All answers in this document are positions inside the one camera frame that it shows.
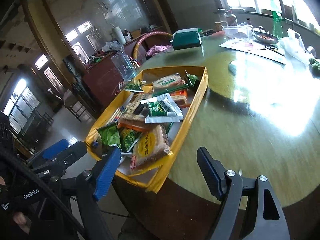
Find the person's left hand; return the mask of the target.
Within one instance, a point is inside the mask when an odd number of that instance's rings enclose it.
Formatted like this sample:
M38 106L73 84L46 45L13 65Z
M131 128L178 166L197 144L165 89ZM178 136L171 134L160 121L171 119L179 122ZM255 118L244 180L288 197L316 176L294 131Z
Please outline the person's left hand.
M14 222L26 233L29 234L31 227L31 220L26 217L22 212L13 214Z

